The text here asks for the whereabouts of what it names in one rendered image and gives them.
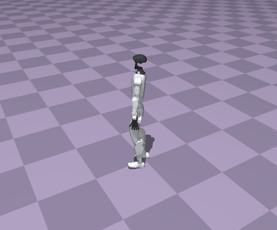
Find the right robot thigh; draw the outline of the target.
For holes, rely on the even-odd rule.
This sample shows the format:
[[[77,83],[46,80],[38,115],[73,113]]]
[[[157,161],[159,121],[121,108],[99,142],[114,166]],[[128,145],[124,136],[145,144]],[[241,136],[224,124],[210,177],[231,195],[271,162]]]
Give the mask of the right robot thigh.
[[[140,124],[138,126],[140,126]],[[139,127],[138,137],[143,137],[144,135],[145,135],[145,130]]]

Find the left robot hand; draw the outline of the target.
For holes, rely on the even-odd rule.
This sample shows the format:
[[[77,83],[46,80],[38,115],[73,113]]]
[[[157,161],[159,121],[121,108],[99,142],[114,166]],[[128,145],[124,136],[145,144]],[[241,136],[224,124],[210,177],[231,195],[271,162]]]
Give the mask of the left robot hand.
[[[137,116],[137,120],[138,120],[138,116]],[[139,130],[139,127],[138,127],[139,125],[137,123],[137,120],[132,120],[131,124],[129,125],[129,127],[132,126],[132,130],[133,130],[133,128],[134,128],[134,130],[135,130],[135,128],[136,128],[136,130],[137,130],[137,128]]]

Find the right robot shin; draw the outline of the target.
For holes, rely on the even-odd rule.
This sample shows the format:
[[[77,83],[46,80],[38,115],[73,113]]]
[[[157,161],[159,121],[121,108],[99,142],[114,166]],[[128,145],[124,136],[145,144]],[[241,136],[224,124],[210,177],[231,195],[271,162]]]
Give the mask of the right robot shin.
[[[142,137],[142,139],[143,139],[143,154],[145,154],[145,152],[146,152],[146,150],[145,150],[145,145],[146,145],[146,136],[144,135],[143,137]]]

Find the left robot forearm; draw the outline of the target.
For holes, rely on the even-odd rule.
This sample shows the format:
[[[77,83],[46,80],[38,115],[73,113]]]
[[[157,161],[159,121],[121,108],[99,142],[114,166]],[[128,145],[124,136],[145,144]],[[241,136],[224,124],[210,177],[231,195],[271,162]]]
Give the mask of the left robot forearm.
[[[132,120],[137,120],[138,107],[138,100],[136,98],[132,99]]]

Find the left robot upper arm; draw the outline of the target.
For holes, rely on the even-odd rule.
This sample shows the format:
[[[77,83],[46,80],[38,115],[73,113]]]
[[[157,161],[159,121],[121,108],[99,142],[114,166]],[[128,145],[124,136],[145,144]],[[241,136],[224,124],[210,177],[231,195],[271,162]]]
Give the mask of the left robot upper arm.
[[[136,98],[139,102],[139,99],[140,99],[140,89],[141,89],[141,86],[142,86],[142,79],[141,77],[136,77],[134,79],[134,95],[132,97],[132,99]],[[131,99],[131,101],[132,101]]]

